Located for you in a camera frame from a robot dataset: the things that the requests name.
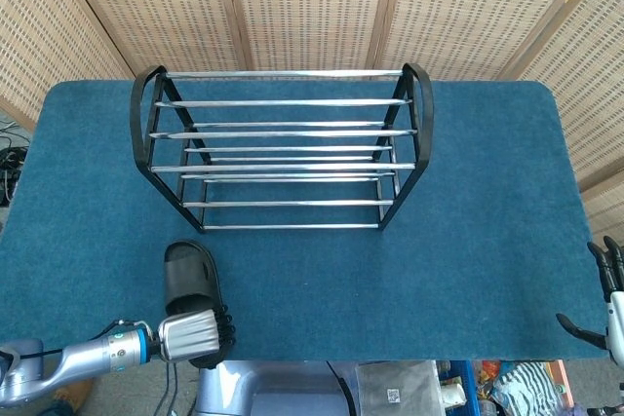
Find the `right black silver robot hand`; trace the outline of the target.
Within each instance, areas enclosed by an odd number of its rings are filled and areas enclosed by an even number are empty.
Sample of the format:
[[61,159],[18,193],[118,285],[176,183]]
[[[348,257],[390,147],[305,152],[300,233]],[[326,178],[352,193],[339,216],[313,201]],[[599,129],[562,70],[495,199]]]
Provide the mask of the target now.
[[603,250],[593,242],[587,247],[596,260],[607,311],[605,334],[583,329],[566,315],[557,313],[562,328],[576,339],[607,351],[611,360],[623,367],[623,247],[610,236],[604,236]]

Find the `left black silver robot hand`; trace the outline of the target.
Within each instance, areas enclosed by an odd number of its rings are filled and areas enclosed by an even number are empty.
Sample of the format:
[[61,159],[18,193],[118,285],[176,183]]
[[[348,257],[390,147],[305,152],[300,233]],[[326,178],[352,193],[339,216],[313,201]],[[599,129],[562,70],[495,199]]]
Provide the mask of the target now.
[[235,331],[226,306],[176,314],[159,325],[158,355],[166,362],[214,369],[234,346]]

